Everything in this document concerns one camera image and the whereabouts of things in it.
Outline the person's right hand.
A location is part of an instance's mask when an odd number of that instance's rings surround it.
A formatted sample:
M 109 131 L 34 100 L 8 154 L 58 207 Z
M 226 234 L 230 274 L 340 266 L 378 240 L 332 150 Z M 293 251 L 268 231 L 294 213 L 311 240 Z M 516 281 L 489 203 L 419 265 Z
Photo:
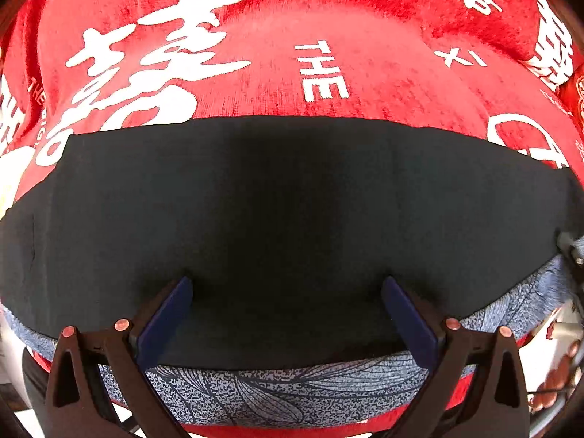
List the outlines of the person's right hand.
M 578 385 L 582 370 L 572 369 L 572 362 L 580 349 L 580 340 L 573 341 L 566 353 L 562 356 L 556 368 L 551 369 L 546 379 L 538 387 L 537 392 L 531 398 L 531 413 L 536 413 L 544 408 L 552 407 L 560 395 L 560 391 L 572 394 L 572 389 Z

